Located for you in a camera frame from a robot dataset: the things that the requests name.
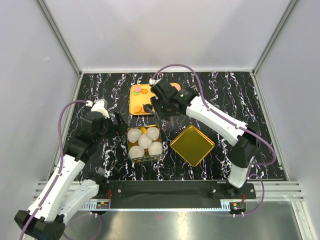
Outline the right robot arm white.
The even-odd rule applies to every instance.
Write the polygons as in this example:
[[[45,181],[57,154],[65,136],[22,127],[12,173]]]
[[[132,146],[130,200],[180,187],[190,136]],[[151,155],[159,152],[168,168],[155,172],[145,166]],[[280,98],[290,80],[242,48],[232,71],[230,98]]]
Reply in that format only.
[[[244,194],[249,166],[260,145],[260,141],[251,134],[256,133],[255,128],[248,127],[245,122],[219,110],[200,96],[187,97],[180,93],[168,102],[153,96],[150,103],[143,105],[143,109],[161,120],[178,115],[188,116],[226,139],[232,146],[227,155],[231,162],[227,192],[235,199]]]

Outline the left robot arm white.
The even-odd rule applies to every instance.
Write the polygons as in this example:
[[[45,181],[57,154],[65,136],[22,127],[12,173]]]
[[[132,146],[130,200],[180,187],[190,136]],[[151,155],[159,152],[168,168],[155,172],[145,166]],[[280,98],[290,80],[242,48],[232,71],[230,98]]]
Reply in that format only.
[[[90,108],[81,119],[80,128],[67,143],[59,141],[60,159],[56,169],[28,210],[19,210],[14,217],[21,229],[20,239],[28,235],[37,240],[58,240],[67,223],[85,203],[92,198],[112,196],[107,178],[98,172],[89,173],[77,189],[66,196],[100,142],[124,135],[128,127],[117,112],[111,119],[105,99],[80,102]]]

